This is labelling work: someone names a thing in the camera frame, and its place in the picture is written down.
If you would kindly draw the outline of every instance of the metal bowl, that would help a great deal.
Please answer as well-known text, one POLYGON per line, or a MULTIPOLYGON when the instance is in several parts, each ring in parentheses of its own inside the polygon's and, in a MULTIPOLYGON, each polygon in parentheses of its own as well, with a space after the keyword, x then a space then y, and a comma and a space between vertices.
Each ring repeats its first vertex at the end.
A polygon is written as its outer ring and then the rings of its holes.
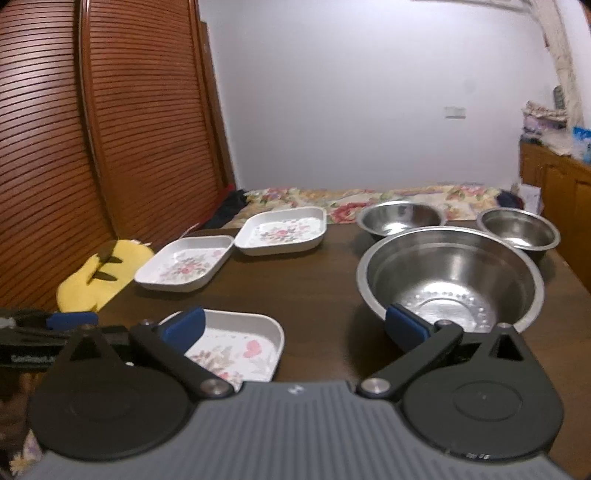
POLYGON ((422 226, 445 225, 442 212, 426 203, 396 200, 370 205, 359 212, 357 224, 376 240, 422 226))
POLYGON ((548 220, 516 208, 491 208, 476 218, 478 228, 527 253, 534 262, 560 243, 560 232, 548 220))
POLYGON ((507 322, 518 332, 538 316, 544 282, 533 261, 478 230, 433 226, 387 237, 357 267, 365 303, 382 320, 402 304, 430 323, 449 319, 485 333, 507 322))

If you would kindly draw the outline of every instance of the ceramic tray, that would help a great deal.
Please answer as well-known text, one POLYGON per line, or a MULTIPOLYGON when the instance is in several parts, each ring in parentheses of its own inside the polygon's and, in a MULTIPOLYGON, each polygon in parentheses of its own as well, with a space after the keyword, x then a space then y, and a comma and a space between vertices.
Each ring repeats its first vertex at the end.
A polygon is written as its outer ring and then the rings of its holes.
POLYGON ((209 282, 230 256, 231 236, 192 236, 176 240, 135 273, 150 290, 193 291, 209 282))
POLYGON ((205 332, 185 356, 236 391, 243 381, 271 381, 285 343, 281 325, 264 315, 204 311, 205 332))
POLYGON ((316 247, 326 233, 326 211, 300 207, 259 213, 249 218, 236 236, 246 255, 302 252, 316 247))

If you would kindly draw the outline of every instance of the wardrobe door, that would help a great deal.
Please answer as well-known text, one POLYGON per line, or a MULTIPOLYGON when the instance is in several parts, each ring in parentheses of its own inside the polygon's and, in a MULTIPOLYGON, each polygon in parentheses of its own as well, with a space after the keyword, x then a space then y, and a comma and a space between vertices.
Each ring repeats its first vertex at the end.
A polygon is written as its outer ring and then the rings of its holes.
POLYGON ((52 309, 113 238, 87 155, 72 0, 0 10, 0 306, 52 309))
POLYGON ((162 245, 223 189, 203 86, 196 4, 83 0, 83 93, 118 233, 162 245))

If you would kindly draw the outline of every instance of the blue gripper pad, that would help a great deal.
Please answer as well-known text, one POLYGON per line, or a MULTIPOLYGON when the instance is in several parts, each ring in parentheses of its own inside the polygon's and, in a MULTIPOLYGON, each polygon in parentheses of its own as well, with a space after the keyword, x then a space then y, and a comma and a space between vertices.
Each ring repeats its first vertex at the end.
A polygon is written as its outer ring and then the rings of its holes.
POLYGON ((415 315, 408 313, 390 305, 384 320, 386 333, 403 352, 412 350, 431 336, 431 332, 414 318, 415 315))
POLYGON ((54 313, 46 320, 47 328, 59 332, 74 330, 86 323, 98 325, 99 316, 95 312, 54 313))
POLYGON ((159 337, 178 353, 185 353, 205 331, 205 311, 198 307, 177 313, 158 327, 159 337))

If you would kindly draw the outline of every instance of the folded blanket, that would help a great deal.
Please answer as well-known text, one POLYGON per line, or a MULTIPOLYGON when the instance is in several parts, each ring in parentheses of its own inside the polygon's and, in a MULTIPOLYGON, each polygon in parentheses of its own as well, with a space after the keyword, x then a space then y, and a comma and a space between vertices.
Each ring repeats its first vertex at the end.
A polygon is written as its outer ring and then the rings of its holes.
POLYGON ((303 206, 326 209, 329 223, 354 223, 362 208, 389 200, 428 203, 443 210, 448 220, 474 220, 481 211, 497 206, 496 196, 499 193, 499 189, 480 184, 435 185, 386 192, 297 188, 253 190, 246 194, 247 207, 224 228, 240 228, 257 213, 303 206))

